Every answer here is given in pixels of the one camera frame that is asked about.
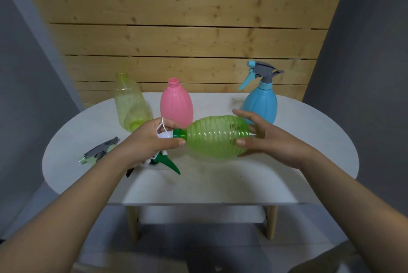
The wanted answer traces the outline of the person's right hand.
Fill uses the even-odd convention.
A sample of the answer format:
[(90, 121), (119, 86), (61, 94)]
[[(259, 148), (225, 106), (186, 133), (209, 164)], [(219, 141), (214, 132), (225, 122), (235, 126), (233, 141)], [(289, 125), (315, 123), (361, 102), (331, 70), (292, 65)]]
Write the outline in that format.
[(254, 134), (250, 137), (267, 139), (270, 145), (268, 150), (246, 150), (242, 147), (245, 149), (245, 152), (240, 154), (239, 157), (265, 153), (288, 167), (300, 170), (310, 158), (315, 157), (317, 154), (317, 150), (314, 147), (287, 131), (270, 124), (253, 112), (239, 109), (234, 109), (232, 112), (253, 123), (249, 125), (250, 132)]

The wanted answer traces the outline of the person's left hand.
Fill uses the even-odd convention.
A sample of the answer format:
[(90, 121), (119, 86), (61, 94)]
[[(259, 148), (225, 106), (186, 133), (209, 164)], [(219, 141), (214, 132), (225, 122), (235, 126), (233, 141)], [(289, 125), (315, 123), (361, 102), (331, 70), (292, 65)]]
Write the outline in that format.
[[(156, 128), (161, 123), (161, 117), (146, 121), (124, 141), (115, 147), (120, 161), (124, 162), (125, 168), (130, 169), (144, 163), (157, 152), (154, 150), (154, 138), (158, 138)], [(164, 124), (168, 130), (179, 129), (181, 126), (172, 120), (164, 119)]]

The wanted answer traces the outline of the green white trigger spray head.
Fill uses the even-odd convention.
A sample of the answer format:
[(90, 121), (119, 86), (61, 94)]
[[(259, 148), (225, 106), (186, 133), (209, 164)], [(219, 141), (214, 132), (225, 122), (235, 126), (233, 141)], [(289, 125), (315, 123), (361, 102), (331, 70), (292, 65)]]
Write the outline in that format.
[[(161, 119), (161, 123), (156, 128), (156, 134), (159, 138), (173, 138), (173, 131), (170, 131), (166, 128), (163, 117)], [(158, 164), (158, 163), (164, 164), (165, 166), (176, 172), (178, 175), (181, 175), (181, 172), (178, 169), (178, 167), (169, 159), (166, 150), (157, 152), (153, 157), (145, 161), (145, 164)]]

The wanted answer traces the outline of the green ribbed plastic bottle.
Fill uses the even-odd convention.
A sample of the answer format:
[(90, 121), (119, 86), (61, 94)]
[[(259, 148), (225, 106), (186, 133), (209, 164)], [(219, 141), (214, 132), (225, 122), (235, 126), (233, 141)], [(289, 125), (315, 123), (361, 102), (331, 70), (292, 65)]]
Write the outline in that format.
[(245, 152), (236, 141), (249, 137), (250, 130), (241, 117), (208, 116), (194, 121), (182, 135), (187, 146), (202, 157), (231, 159)]

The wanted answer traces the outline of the person's right forearm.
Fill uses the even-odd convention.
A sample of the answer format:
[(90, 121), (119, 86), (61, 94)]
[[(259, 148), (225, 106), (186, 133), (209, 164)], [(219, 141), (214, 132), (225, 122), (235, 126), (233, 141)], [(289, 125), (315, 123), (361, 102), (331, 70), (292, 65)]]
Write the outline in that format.
[(299, 169), (372, 272), (408, 273), (407, 217), (320, 152)]

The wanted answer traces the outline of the person's left forearm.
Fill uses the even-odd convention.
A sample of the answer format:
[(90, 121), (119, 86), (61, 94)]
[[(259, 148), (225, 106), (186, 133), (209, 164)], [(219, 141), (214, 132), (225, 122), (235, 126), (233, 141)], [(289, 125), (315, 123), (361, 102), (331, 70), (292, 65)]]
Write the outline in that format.
[(70, 273), (92, 226), (138, 161), (120, 145), (0, 246), (0, 273)]

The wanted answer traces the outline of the pink plastic bottle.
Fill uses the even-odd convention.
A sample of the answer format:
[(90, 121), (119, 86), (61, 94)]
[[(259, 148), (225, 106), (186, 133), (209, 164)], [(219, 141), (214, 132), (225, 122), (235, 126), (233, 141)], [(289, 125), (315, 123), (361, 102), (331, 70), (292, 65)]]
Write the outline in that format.
[(177, 78), (170, 78), (160, 100), (162, 117), (178, 123), (186, 129), (193, 122), (193, 103), (187, 90)]

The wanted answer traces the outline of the blue plastic bottle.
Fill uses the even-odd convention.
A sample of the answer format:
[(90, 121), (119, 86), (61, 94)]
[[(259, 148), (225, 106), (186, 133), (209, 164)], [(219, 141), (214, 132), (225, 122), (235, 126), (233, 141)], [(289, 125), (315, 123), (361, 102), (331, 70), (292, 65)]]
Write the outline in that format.
[(273, 83), (260, 82), (245, 99), (242, 110), (253, 112), (273, 124), (278, 112), (278, 99), (273, 91)]

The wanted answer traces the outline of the white oval table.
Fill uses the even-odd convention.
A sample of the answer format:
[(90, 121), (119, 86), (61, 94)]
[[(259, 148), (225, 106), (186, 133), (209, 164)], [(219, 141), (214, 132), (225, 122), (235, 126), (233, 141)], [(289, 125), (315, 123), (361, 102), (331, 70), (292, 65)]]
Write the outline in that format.
[[(300, 101), (278, 95), (275, 124), (315, 147), (351, 177), (359, 157), (350, 137), (332, 119)], [(68, 121), (45, 149), (42, 172), (61, 194), (89, 168), (80, 164), (93, 147), (129, 135), (118, 122), (113, 99), (103, 101)], [(143, 224), (176, 222), (262, 223), (265, 206), (319, 203), (305, 178), (266, 155), (221, 161), (198, 157), (187, 147), (169, 152), (181, 175), (168, 167), (142, 165), (115, 189), (109, 204), (140, 207)]]

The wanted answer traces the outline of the yellow transparent plastic bottle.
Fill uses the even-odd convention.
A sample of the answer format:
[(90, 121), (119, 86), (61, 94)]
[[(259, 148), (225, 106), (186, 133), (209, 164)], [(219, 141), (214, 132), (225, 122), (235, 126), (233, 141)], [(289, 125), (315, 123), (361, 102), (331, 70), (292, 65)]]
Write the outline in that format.
[(113, 96), (119, 123), (124, 130), (132, 133), (146, 121), (152, 120), (153, 114), (139, 83), (130, 79), (127, 72), (116, 73), (115, 78)]

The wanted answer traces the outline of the grey pale green spray head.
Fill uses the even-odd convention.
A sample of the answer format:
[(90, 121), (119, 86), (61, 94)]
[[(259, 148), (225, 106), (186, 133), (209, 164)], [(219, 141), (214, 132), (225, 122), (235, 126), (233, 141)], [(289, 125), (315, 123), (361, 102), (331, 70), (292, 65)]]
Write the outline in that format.
[(100, 145), (92, 148), (88, 152), (84, 153), (83, 157), (79, 160), (80, 164), (89, 164), (91, 166), (98, 163), (105, 155), (107, 155), (113, 148), (117, 146), (120, 138), (114, 137), (111, 140), (105, 141)]

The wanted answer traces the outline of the grey blue trigger spray head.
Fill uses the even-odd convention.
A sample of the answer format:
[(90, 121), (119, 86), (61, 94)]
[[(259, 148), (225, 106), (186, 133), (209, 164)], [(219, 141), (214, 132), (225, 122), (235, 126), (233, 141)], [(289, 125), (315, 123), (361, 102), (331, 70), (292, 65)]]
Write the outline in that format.
[(256, 78), (261, 78), (259, 82), (259, 88), (262, 90), (272, 90), (273, 78), (277, 75), (284, 73), (283, 70), (278, 70), (271, 64), (257, 60), (248, 60), (247, 67), (249, 67), (249, 73), (238, 90), (242, 91), (251, 81)]

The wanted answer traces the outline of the wooden table leg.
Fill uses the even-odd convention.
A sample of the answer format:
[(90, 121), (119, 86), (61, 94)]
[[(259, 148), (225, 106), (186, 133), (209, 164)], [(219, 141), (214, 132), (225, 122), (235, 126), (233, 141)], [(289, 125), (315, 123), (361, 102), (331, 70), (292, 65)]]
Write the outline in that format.
[(139, 239), (139, 214), (140, 207), (125, 206), (126, 215), (129, 225), (130, 239), (133, 244), (136, 244)]
[(277, 226), (278, 206), (265, 206), (264, 210), (266, 213), (266, 238), (272, 241), (275, 237), (275, 229)]

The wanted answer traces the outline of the wooden plank backdrop panel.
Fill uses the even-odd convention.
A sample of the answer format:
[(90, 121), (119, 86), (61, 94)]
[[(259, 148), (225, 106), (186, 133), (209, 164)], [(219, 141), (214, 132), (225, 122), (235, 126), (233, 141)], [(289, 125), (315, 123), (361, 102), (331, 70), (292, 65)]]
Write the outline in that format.
[(301, 101), (340, 0), (33, 0), (80, 101), (112, 97), (114, 74), (143, 92), (178, 78), (189, 92), (237, 92), (245, 59), (284, 74)]

